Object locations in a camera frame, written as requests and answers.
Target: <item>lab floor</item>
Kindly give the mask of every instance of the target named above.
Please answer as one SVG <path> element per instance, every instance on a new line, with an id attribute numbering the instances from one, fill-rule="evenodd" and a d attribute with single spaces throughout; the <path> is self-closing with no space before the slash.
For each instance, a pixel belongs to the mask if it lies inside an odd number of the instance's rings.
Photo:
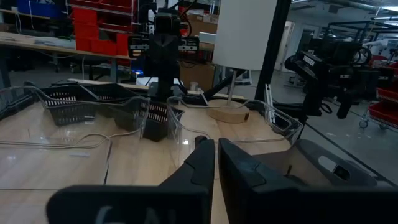
<path id="1" fill-rule="evenodd" d="M 51 83 L 67 78 L 81 78 L 81 73 L 73 74 L 69 68 L 61 68 L 54 72 L 50 65 L 36 67 L 27 72 L 10 72 L 12 86 L 23 84 L 25 80 L 34 82 L 43 88 Z M 271 88 L 272 97 L 281 103 L 302 103 L 304 94 L 301 88 L 286 87 L 287 79 L 293 73 L 275 71 Z M 252 86 L 237 86 L 234 95 L 242 95 L 253 99 L 259 72 L 252 73 Z M 398 184 L 398 133 L 392 130 L 381 130 L 379 125 L 369 123 L 366 129 L 359 127 L 361 115 L 368 107 L 368 103 L 353 106 L 346 119 L 340 120 L 336 116 L 338 107 L 328 103 L 332 114 L 324 113 L 321 117 L 310 117 L 304 128 L 302 138 L 309 139 L 341 158 L 351 160 L 371 174 L 380 174 Z"/>

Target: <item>white panel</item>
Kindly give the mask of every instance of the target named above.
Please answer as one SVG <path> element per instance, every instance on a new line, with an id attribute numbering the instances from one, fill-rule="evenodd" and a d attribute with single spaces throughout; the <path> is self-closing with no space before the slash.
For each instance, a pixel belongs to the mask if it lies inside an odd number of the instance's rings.
<path id="1" fill-rule="evenodd" d="M 221 1 L 213 63 L 261 70 L 277 0 Z"/>

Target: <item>black metal frame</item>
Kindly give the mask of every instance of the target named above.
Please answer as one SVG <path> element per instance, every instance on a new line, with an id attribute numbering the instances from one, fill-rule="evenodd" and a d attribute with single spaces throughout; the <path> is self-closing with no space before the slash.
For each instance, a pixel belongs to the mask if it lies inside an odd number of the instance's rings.
<path id="1" fill-rule="evenodd" d="M 382 22 L 376 22 L 376 21 L 331 22 L 328 24 L 328 27 L 326 28 L 324 39 L 327 39 L 327 35 L 332 26 L 344 27 L 347 29 L 357 30 L 354 41 L 357 41 L 359 43 L 363 42 L 363 40 L 366 36 L 366 33 L 370 32 L 371 30 L 372 30 L 372 33 L 376 34 L 373 38 L 373 41 L 377 40 L 377 38 L 379 37 L 379 34 L 396 34 L 396 33 L 398 33 L 398 26 L 384 24 Z"/>

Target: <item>clear plastic bin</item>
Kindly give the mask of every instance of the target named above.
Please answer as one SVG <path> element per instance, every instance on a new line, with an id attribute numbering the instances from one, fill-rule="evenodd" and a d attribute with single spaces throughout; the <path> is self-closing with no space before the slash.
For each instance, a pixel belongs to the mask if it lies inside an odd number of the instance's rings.
<path id="1" fill-rule="evenodd" d="M 0 90 L 0 189 L 58 190 L 105 184 L 113 145 L 132 150 L 141 140 L 147 98 L 135 96 L 114 105 L 77 101 L 63 91 L 52 95 L 32 86 Z M 85 108 L 94 113 L 76 119 L 76 110 Z M 105 108 L 110 117 L 99 113 Z M 56 118 L 50 110 L 59 111 Z M 60 116 L 70 122 L 59 125 L 55 119 Z M 129 131 L 118 128 L 114 121 L 118 116 L 131 124 Z"/>
<path id="2" fill-rule="evenodd" d="M 188 105 L 181 98 L 169 98 L 167 106 L 184 111 L 180 120 L 168 113 L 170 155 L 176 167 L 181 166 L 195 149 L 197 136 L 214 139 L 216 143 L 219 138 L 228 138 L 254 156 L 290 149 L 303 128 L 289 115 L 258 100 L 243 104 L 250 109 L 250 114 L 246 122 L 238 124 L 217 121 L 207 115 L 210 107 Z"/>

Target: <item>workbench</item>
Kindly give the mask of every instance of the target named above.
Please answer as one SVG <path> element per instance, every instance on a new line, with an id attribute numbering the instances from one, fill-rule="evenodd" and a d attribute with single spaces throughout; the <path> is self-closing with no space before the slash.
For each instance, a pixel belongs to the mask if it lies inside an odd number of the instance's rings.
<path id="1" fill-rule="evenodd" d="M 10 46 L 10 47 L 22 47 L 26 49 L 33 50 L 48 50 L 51 52 L 63 53 L 63 54 L 77 54 L 77 55 L 90 55 L 96 57 L 104 57 L 111 59 L 111 80 L 112 82 L 118 82 L 118 65 L 116 63 L 116 59 L 128 59 L 131 60 L 128 55 L 104 55 L 104 54 L 96 54 L 93 52 L 86 52 L 82 50 L 68 49 L 63 47 L 54 47 L 48 45 L 40 45 L 34 44 L 34 37 L 29 35 L 21 35 L 21 34 L 12 34 L 7 32 L 0 32 L 0 49 L 1 46 Z M 201 49 L 212 50 L 214 45 L 201 43 Z M 2 50 L 0 50 L 0 88 L 5 88 L 10 86 L 10 79 L 8 75 L 8 71 L 6 68 L 6 62 L 4 55 L 2 54 Z"/>
<path id="2" fill-rule="evenodd" d="M 281 138 L 270 126 L 263 125 L 264 118 L 252 111 L 247 122 L 227 124 L 207 116 L 205 110 L 178 106 L 184 110 L 181 123 L 195 125 L 208 133 L 216 142 L 220 137 L 230 139 Z M 113 118 L 97 113 L 93 122 L 69 124 L 58 127 L 40 102 L 0 121 L 0 140 L 29 141 L 52 144 L 73 144 L 84 134 L 106 135 L 125 133 L 119 129 Z M 107 185 L 159 185 L 175 170 L 169 139 L 153 142 L 137 136 L 112 138 Z M 100 138 L 89 138 L 98 142 Z M 285 151 L 290 147 L 288 140 L 267 142 L 243 147 L 251 154 L 266 154 Z M 93 149 L 27 149 L 19 146 L 0 148 L 0 223 L 45 223 L 45 205 L 58 190 L 76 184 L 104 184 L 108 145 Z M 215 167 L 213 205 L 211 222 L 228 223 L 224 199 L 218 176 L 218 162 Z"/>

